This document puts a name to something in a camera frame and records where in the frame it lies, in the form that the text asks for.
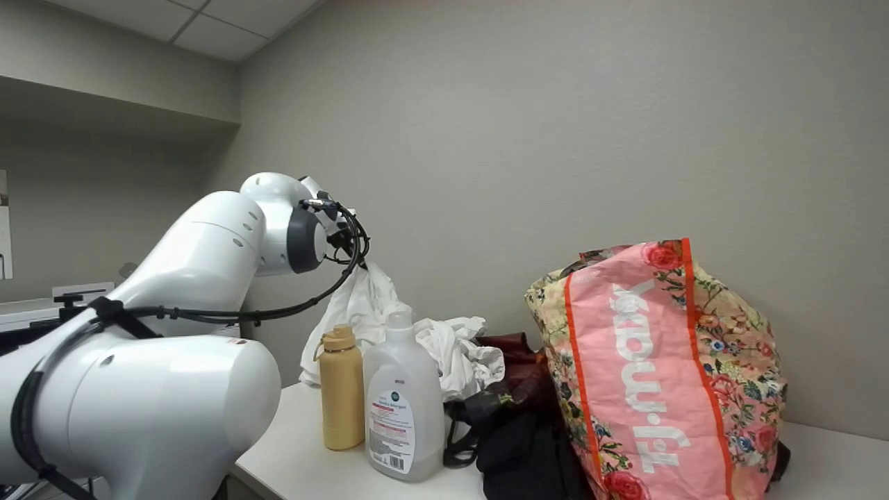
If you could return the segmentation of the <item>white bedsheet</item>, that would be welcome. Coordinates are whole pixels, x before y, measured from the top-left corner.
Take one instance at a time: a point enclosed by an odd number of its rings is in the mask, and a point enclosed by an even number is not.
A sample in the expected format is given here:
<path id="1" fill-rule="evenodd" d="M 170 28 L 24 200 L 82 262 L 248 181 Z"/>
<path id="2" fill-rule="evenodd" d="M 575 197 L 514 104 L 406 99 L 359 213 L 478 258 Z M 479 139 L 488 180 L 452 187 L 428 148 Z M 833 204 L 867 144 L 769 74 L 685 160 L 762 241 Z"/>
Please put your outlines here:
<path id="1" fill-rule="evenodd" d="M 320 386 L 315 352 L 334 326 L 351 326 L 362 353 L 386 338 L 386 319 L 394 311 L 409 310 L 397 296 L 390 277 L 373 262 L 358 268 L 330 298 L 324 316 L 309 335 L 301 356 L 299 380 Z M 483 317 L 453 317 L 414 321 L 414 333 L 436 364 L 444 402 L 464 401 L 501 382 L 506 362 L 501 349 L 477 344 L 485 333 Z"/>

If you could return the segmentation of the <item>translucent detergent bottle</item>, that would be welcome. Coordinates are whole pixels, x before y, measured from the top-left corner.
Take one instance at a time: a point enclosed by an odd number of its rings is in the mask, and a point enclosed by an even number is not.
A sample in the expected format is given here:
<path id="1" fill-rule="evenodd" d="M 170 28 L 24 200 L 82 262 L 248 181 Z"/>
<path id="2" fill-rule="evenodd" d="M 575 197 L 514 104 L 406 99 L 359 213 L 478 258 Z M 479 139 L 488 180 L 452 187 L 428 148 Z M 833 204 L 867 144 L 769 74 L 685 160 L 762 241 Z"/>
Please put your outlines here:
<path id="1" fill-rule="evenodd" d="M 386 319 L 382 342 L 364 353 L 365 453 L 372 468 L 403 482 L 442 469 L 447 440 L 438 364 L 418 342 L 412 311 Z"/>

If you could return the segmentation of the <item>beige water bottle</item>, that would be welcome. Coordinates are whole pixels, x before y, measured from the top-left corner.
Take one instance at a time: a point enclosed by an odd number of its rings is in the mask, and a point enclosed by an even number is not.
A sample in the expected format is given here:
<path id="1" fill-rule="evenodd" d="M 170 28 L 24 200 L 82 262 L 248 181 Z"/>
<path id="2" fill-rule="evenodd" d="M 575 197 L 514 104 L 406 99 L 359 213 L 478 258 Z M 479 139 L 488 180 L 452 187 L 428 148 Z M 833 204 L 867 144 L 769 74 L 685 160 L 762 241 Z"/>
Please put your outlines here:
<path id="1" fill-rule="evenodd" d="M 315 355 L 322 398 L 323 441 L 343 451 L 364 442 L 364 360 L 349 325 L 324 333 Z"/>

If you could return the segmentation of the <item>maroon cloth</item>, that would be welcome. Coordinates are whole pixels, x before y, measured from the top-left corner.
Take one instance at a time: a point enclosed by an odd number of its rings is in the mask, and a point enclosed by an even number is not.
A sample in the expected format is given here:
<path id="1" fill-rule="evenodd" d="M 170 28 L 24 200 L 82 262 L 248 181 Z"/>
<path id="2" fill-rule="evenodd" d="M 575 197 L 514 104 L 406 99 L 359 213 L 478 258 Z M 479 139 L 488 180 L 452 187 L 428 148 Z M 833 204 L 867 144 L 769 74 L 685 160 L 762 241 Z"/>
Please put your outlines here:
<path id="1" fill-rule="evenodd" d="M 502 408 L 533 411 L 544 415 L 558 412 L 558 395 L 542 349 L 536 351 L 525 332 L 485 336 L 482 346 L 498 348 L 503 354 L 505 372 L 495 382 L 474 396 L 476 410 L 491 415 Z"/>

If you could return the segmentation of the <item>black bag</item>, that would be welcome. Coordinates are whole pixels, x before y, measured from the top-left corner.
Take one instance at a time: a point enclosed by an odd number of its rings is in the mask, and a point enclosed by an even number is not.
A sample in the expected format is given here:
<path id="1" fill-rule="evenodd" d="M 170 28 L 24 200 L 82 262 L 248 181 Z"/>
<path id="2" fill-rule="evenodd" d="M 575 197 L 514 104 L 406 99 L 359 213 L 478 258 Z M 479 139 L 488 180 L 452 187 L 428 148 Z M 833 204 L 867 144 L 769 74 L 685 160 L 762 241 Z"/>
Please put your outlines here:
<path id="1" fill-rule="evenodd" d="M 594 500 L 552 390 L 492 386 L 444 403 L 442 463 L 475 467 L 486 500 Z"/>

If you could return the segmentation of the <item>black clamp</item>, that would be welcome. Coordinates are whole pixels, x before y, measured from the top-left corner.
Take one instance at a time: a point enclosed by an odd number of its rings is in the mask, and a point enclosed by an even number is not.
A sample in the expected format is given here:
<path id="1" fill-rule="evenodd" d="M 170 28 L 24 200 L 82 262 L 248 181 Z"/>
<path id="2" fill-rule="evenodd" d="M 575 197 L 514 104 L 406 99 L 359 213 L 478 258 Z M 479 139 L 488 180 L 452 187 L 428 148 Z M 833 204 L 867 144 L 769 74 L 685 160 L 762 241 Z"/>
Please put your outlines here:
<path id="1" fill-rule="evenodd" d="M 87 308 L 83 304 L 85 297 L 83 297 L 82 292 L 63 292 L 63 294 L 55 295 L 53 301 L 60 304 L 58 308 L 58 322 L 61 324 L 73 319 L 73 317 L 76 317 Z"/>

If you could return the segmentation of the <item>floral pink tote bag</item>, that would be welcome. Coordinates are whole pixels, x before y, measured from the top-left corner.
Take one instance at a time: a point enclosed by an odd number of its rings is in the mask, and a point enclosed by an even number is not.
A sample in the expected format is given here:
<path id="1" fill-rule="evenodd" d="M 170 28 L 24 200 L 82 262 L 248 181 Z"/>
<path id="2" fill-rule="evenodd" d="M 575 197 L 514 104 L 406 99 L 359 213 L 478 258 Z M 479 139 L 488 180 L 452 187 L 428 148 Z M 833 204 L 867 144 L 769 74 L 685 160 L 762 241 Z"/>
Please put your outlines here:
<path id="1" fill-rule="evenodd" d="M 688 238 L 581 253 L 524 298 L 594 500 L 765 500 L 790 456 L 772 325 Z"/>

